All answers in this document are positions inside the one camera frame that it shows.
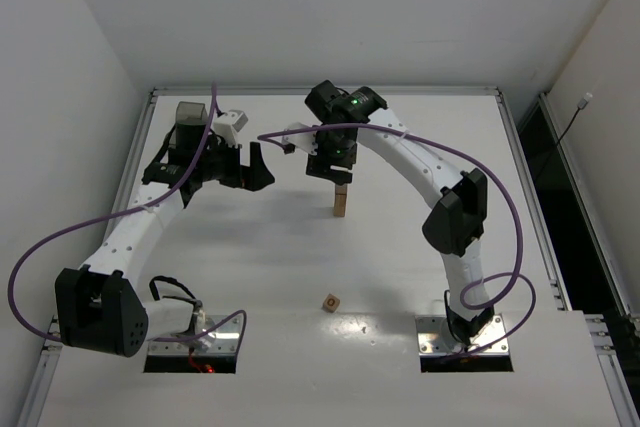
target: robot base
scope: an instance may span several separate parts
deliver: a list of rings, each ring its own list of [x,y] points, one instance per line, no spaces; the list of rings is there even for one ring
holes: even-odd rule
[[[457,342],[451,335],[447,318],[445,316],[416,317],[416,330],[422,372],[513,372],[507,339],[497,342],[476,355],[444,360],[443,357],[462,352],[464,348],[464,345]],[[502,317],[494,315],[493,320],[472,338],[469,349],[486,345],[502,337],[504,333]]]
[[[224,315],[207,316],[204,330],[224,318]],[[211,366],[211,373],[235,374],[236,351],[243,320],[242,316],[238,316],[189,345],[150,341],[144,371],[197,374],[198,370],[189,363],[189,349],[193,348],[192,360],[197,365]]]

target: wall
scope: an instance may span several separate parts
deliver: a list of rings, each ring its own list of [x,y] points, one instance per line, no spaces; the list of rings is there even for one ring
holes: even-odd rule
[[[585,92],[594,99],[564,140],[640,309],[640,1],[609,0],[549,98],[560,129]]]
[[[86,0],[145,85],[499,85],[516,117],[604,0]]]
[[[52,231],[110,210],[143,98],[83,0],[0,0],[0,285]],[[45,329],[53,281],[96,247],[102,227],[50,244],[18,279]],[[14,425],[42,342],[0,299],[0,425]]]

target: wooden block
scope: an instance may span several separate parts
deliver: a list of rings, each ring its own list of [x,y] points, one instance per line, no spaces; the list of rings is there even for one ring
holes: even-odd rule
[[[347,214],[347,185],[336,185],[333,199],[333,216],[344,217]]]
[[[324,299],[324,303],[322,304],[322,308],[332,314],[338,309],[339,306],[340,299],[331,294],[327,295],[327,298]]]

